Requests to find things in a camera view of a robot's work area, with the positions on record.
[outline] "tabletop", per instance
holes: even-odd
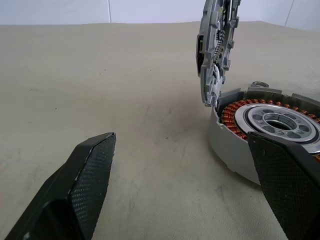
[[[208,141],[199,23],[0,26],[0,239],[85,139],[115,132],[93,240],[285,240],[261,188]],[[240,22],[222,91],[320,100],[320,33]]]

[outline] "beige fabric surface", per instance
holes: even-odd
[[[86,138],[117,135],[94,240],[285,240],[207,140],[199,23],[0,26],[0,239]],[[319,98],[320,33],[241,22],[223,91]]]

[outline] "disassembled motor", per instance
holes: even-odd
[[[196,62],[202,101],[212,107],[209,137],[233,172],[259,184],[247,133],[261,132],[301,144],[320,163],[320,102],[282,94],[264,82],[221,94],[234,46],[241,0],[206,0],[197,36]]]

